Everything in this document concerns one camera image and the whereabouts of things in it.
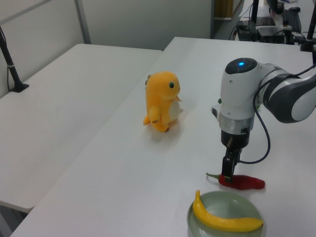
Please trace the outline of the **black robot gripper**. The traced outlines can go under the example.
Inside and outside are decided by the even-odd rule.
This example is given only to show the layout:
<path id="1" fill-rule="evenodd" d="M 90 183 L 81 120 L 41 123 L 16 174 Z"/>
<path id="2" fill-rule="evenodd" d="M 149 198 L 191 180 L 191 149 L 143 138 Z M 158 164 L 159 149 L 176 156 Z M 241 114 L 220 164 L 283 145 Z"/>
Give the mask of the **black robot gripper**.
<path id="1" fill-rule="evenodd" d="M 249 143 L 250 133 L 240 135 L 230 134 L 221 131 L 221 142 L 227 147 L 226 153 L 222 160 L 222 172 L 224 180 L 232 183 L 235 166 L 240 162 L 241 149 L 246 147 Z"/>

